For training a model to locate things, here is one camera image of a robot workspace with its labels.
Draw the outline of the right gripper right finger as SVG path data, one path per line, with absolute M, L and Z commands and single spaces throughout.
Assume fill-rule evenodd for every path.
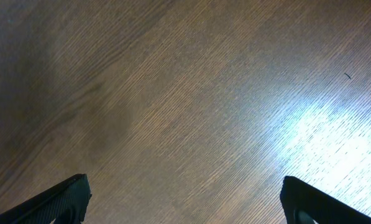
M 287 224 L 371 224 L 371 217 L 293 176 L 284 177 L 280 201 Z

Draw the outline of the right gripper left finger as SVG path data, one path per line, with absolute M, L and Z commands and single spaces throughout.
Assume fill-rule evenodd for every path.
M 0 214 L 0 224 L 80 224 L 90 198 L 87 175 L 76 174 Z

